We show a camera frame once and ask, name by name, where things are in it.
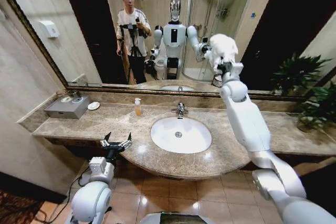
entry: towel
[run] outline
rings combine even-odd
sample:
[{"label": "towel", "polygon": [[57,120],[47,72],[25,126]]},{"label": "towel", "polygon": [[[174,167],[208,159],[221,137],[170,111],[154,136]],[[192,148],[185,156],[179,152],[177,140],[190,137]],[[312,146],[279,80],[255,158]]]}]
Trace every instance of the towel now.
[{"label": "towel", "polygon": [[210,38],[211,51],[207,51],[204,58],[208,59],[214,72],[219,74],[218,64],[223,62],[235,62],[238,48],[234,39],[224,35],[216,34]]}]

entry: mirror frame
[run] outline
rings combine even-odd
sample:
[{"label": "mirror frame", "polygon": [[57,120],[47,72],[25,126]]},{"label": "mirror frame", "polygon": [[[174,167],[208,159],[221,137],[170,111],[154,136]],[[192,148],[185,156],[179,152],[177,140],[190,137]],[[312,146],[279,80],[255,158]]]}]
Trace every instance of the mirror frame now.
[{"label": "mirror frame", "polygon": [[[40,38],[38,37],[37,33],[33,29],[32,25],[30,24],[28,18],[24,14],[23,10],[16,2],[16,0],[7,0],[10,4],[11,8],[15,12],[16,16],[19,18],[21,23],[24,25],[30,36],[32,37],[33,41],[45,57],[45,59],[50,64],[51,68],[63,84],[66,89],[76,89],[80,91],[94,91],[94,92],[112,92],[112,93],[135,93],[135,94],[156,94],[156,95],[180,95],[180,96],[191,96],[191,97],[208,97],[208,98],[220,98],[221,96],[219,93],[213,92],[200,92],[200,91],[166,91],[166,90],[149,90],[149,89],[134,89],[134,88],[127,88],[127,87],[81,87],[81,86],[70,86],[61,73],[60,69],[52,59],[50,53],[48,52],[47,48],[44,46]],[[260,94],[260,93],[249,93],[251,99],[254,100],[272,100],[272,101],[292,101],[292,102],[304,102],[310,96],[311,92],[307,92],[303,96],[279,96],[274,94]]]}]

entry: soap dispenser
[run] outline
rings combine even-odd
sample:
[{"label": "soap dispenser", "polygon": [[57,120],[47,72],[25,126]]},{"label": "soap dispenser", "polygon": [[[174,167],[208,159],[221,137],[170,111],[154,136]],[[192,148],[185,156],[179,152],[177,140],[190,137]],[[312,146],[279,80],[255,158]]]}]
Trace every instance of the soap dispenser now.
[{"label": "soap dispenser", "polygon": [[137,115],[141,115],[141,103],[140,103],[141,99],[140,98],[136,98],[135,99],[135,113]]}]

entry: doorway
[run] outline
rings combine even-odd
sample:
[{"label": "doorway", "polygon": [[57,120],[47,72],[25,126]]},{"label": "doorway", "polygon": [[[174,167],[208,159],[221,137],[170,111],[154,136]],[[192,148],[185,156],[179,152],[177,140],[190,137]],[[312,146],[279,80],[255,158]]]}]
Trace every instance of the doorway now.
[{"label": "doorway", "polygon": [[241,81],[252,90],[271,90],[273,73],[302,54],[335,10],[336,0],[269,0],[242,58]]},{"label": "doorway", "polygon": [[108,0],[69,0],[103,83],[126,84]]}]

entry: faucet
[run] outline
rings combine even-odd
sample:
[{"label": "faucet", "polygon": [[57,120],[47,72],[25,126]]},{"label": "faucet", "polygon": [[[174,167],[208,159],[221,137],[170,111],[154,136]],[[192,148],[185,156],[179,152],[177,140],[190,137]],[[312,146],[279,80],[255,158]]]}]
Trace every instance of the faucet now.
[{"label": "faucet", "polygon": [[182,119],[184,114],[188,113],[188,110],[185,109],[184,104],[179,102],[176,109],[172,109],[172,112],[177,114],[177,119]]}]

